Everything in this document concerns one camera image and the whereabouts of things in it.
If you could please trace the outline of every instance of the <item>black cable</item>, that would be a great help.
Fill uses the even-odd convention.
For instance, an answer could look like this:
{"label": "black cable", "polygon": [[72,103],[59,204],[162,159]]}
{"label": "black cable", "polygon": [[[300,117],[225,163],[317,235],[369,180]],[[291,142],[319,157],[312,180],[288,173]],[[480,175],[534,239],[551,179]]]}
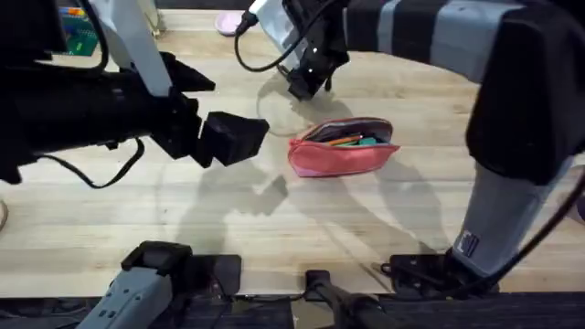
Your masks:
{"label": "black cable", "polygon": [[553,214],[553,216],[550,217],[547,224],[545,224],[538,231],[538,233],[535,234],[535,236],[532,237],[532,239],[516,255],[514,255],[514,257],[512,257],[506,264],[504,264],[500,268],[500,270],[496,271],[494,274],[482,278],[478,281],[465,284],[464,286],[461,286],[457,289],[439,293],[435,296],[422,298],[406,298],[390,294],[385,297],[398,302],[437,301],[444,300],[445,298],[448,297],[466,294],[479,286],[483,285],[492,286],[498,283],[520,261],[522,261],[530,252],[532,252],[532,250],[534,250],[540,244],[540,242],[542,242],[550,234],[550,232],[552,232],[557,227],[557,225],[565,218],[565,216],[570,212],[570,210],[577,204],[577,201],[579,200],[583,192],[585,192],[585,169],[583,169],[580,179],[575,185],[575,187],[573,187],[573,190],[569,193],[565,201],[558,207],[557,211]]}
{"label": "black cable", "polygon": [[66,67],[66,66],[59,66],[59,65],[51,65],[45,63],[35,63],[36,68],[41,69],[53,69],[57,72],[65,72],[65,73],[81,73],[84,75],[100,75],[105,70],[106,66],[108,65],[108,60],[110,59],[110,50],[108,48],[108,42],[106,40],[106,36],[103,33],[103,28],[101,28],[100,19],[96,15],[93,7],[91,6],[89,0],[76,0],[80,6],[85,11],[85,14],[88,16],[88,19],[93,26],[93,30],[98,37],[98,41],[100,42],[101,48],[101,59],[100,63],[92,68],[75,68],[75,67]]}
{"label": "black cable", "polygon": [[284,51],[282,53],[282,55],[280,55],[272,63],[270,63],[268,65],[264,65],[264,66],[259,67],[259,68],[253,68],[253,67],[249,66],[248,64],[244,63],[244,61],[241,58],[241,55],[239,53],[239,37],[241,35],[243,35],[244,32],[246,30],[248,30],[248,28],[250,28],[251,26],[255,25],[258,22],[257,18],[255,18],[254,21],[250,22],[249,20],[246,19],[246,14],[248,14],[249,12],[244,13],[244,16],[242,16],[242,22],[240,24],[240,27],[238,27],[238,30],[236,31],[236,36],[234,38],[234,52],[236,53],[236,59],[238,60],[238,63],[244,69],[246,69],[250,72],[264,72],[264,71],[267,71],[269,69],[275,68],[276,66],[281,64],[289,55],[291,55],[291,53],[293,53],[293,51],[301,44],[301,42],[303,42],[304,37],[306,37],[306,35],[309,33],[309,31],[311,30],[311,27],[313,27],[313,25],[316,23],[317,19],[319,19],[319,17],[321,17],[323,12],[325,10],[327,10],[327,8],[329,8],[330,5],[333,5],[337,1],[339,1],[339,0],[328,0],[321,7],[319,7],[319,9],[316,11],[316,13],[309,20],[309,24],[303,29],[303,31],[301,31],[301,33],[299,33],[299,36],[294,40],[294,42],[291,44],[291,46],[288,49],[286,49],[286,51]]}
{"label": "black cable", "polygon": [[77,175],[89,187],[94,188],[94,189],[102,189],[102,188],[112,186],[112,185],[118,183],[118,181],[120,181],[124,176],[126,176],[126,174],[128,174],[130,169],[132,169],[132,167],[144,155],[144,143],[138,138],[135,138],[134,140],[136,141],[136,144],[137,144],[136,153],[128,160],[128,162],[126,162],[124,164],[124,166],[120,169],[118,174],[116,174],[116,176],[114,176],[112,178],[112,180],[110,180],[108,183],[101,185],[101,186],[95,185],[89,177],[87,177],[85,174],[83,174],[83,172],[81,172],[79,170],[78,167],[76,167],[73,164],[70,164],[69,162],[67,162],[63,159],[56,157],[55,155],[43,154],[43,155],[40,155],[37,159],[53,160],[53,161],[57,162],[58,164],[62,165],[63,167],[65,167],[66,169],[70,170],[70,172],[72,172],[73,174]]}

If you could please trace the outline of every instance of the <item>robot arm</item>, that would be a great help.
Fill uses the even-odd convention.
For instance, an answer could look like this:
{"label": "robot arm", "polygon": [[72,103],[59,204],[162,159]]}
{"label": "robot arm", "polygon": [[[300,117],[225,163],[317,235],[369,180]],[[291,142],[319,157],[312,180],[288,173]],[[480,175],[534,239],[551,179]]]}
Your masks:
{"label": "robot arm", "polygon": [[18,31],[0,39],[0,179],[21,182],[19,166],[47,153],[90,145],[113,149],[130,138],[151,137],[169,156],[191,156],[203,167],[217,158],[231,165],[254,156],[268,123],[211,112],[183,92],[215,89],[215,83],[159,53],[136,1],[82,0],[101,48],[120,67],[104,71],[39,63],[66,50],[54,2],[27,1],[29,19],[14,16],[13,2],[0,27]]}
{"label": "robot arm", "polygon": [[[585,120],[585,22],[575,19],[582,15],[548,1],[282,0],[277,9],[289,22],[275,23],[259,5],[264,2],[250,12],[279,48],[304,36],[282,69],[299,100],[311,99],[323,84],[330,88],[349,50],[415,60],[481,84],[466,134],[477,176],[445,263],[463,284],[501,269],[585,146],[578,124]],[[411,274],[441,277],[451,270],[430,271],[420,262],[391,258],[394,274],[398,268],[408,274],[393,278],[397,292],[406,285],[429,291],[425,282],[441,289]]]}

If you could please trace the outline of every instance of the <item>gray robot arm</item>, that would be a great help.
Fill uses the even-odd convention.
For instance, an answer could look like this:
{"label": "gray robot arm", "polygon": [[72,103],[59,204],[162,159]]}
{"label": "gray robot arm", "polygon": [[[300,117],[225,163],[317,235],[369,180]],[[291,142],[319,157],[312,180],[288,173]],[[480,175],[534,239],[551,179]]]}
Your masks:
{"label": "gray robot arm", "polygon": [[323,84],[330,89],[351,50],[415,60],[481,84],[466,134],[477,176],[449,257],[472,278],[501,269],[585,146],[577,123],[585,120],[582,16],[549,1],[345,0],[325,2],[323,10],[321,1],[282,0],[271,10],[289,22],[268,29],[265,2],[250,12],[280,49],[303,36],[282,69],[299,100]]}
{"label": "gray robot arm", "polygon": [[169,275],[135,267],[121,271],[78,329],[144,329],[173,300]]}

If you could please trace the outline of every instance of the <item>wire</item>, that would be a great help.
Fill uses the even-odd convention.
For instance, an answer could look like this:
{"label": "wire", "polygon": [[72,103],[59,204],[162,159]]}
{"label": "wire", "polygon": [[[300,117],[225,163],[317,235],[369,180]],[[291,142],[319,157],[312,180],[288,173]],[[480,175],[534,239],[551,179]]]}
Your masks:
{"label": "wire", "polygon": [[540,244],[540,242],[542,242],[550,234],[550,232],[552,232],[557,227],[557,225],[565,218],[565,216],[570,212],[570,210],[577,204],[577,201],[580,199],[584,191],[585,169],[583,169],[580,179],[575,185],[575,187],[573,187],[573,190],[569,193],[569,195],[567,196],[565,201],[560,205],[560,207],[558,207],[557,211],[553,214],[553,216],[548,220],[547,224],[545,224],[538,231],[538,233],[535,234],[535,236],[514,257],[512,257],[506,264],[504,264],[500,268],[500,270],[498,270],[494,274],[483,279],[480,279],[478,281],[466,284],[457,289],[439,293],[435,296],[423,298],[406,298],[390,294],[385,297],[398,302],[437,301],[444,300],[445,298],[453,297],[460,294],[466,294],[470,292],[472,289],[475,289],[482,285],[496,284],[503,277],[505,277],[506,274],[510,272],[520,261],[522,261],[530,252],[532,252],[532,250],[534,250]]}
{"label": "wire", "polygon": [[291,46],[288,47],[288,49],[286,49],[286,51],[284,51],[282,53],[282,55],[280,55],[272,63],[264,65],[264,66],[259,67],[259,68],[253,68],[253,67],[249,66],[248,64],[244,63],[244,61],[241,58],[241,55],[239,53],[239,37],[243,34],[243,32],[236,33],[236,36],[234,38],[234,51],[236,53],[236,59],[238,60],[238,63],[244,69],[246,69],[250,72],[264,72],[264,71],[267,71],[269,69],[275,68],[276,66],[281,64],[287,57],[289,57],[289,55],[291,55],[291,53],[293,53],[293,51],[301,44],[301,42],[303,42],[304,37],[306,37],[306,35],[311,30],[311,27],[313,27],[313,25],[317,22],[317,19],[319,19],[319,17],[321,17],[323,12],[325,10],[327,10],[327,8],[329,8],[329,6],[333,5],[337,1],[339,1],[339,0],[328,0],[321,7],[319,7],[317,12],[309,20],[309,24],[303,29],[303,31],[299,34],[299,36],[294,40],[294,42],[291,44]]}
{"label": "wire", "polygon": [[219,311],[218,316],[216,316],[216,318],[213,321],[213,323],[211,324],[211,326],[209,326],[209,329],[215,329],[218,326],[219,320],[221,320],[221,318],[223,317],[223,314],[226,313],[226,311],[228,310],[228,308],[230,306],[231,306],[231,302],[226,302],[226,304],[223,306],[221,311]]}
{"label": "wire", "polygon": [[83,172],[79,170],[78,167],[76,167],[73,164],[70,164],[69,162],[61,158],[56,157],[55,155],[42,154],[37,159],[53,160],[58,164],[62,165],[63,167],[65,167],[66,169],[70,170],[70,172],[72,172],[73,174],[77,175],[89,187],[94,189],[102,189],[118,183],[118,181],[120,181],[122,178],[126,176],[126,174],[128,174],[130,169],[132,169],[132,167],[138,162],[138,160],[140,160],[140,158],[143,157],[144,143],[138,138],[135,138],[134,140],[136,141],[137,144],[136,153],[128,160],[128,162],[124,164],[124,166],[120,169],[120,171],[118,172],[118,174],[116,174],[114,178],[112,178],[108,183],[101,186],[95,185],[95,183],[93,183],[93,181],[89,177],[83,174]]}

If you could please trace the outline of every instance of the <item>pen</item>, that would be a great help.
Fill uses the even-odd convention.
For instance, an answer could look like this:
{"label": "pen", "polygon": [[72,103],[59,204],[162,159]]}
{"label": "pen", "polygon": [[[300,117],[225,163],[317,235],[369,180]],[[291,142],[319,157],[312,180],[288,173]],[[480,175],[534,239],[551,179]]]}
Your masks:
{"label": "pen", "polygon": [[350,143],[350,142],[355,142],[355,141],[359,141],[360,139],[362,139],[362,135],[358,134],[355,136],[348,136],[348,137],[344,137],[344,138],[339,138],[333,141],[329,141],[327,142],[329,145],[331,146],[335,146],[335,145],[339,145],[340,143]]}

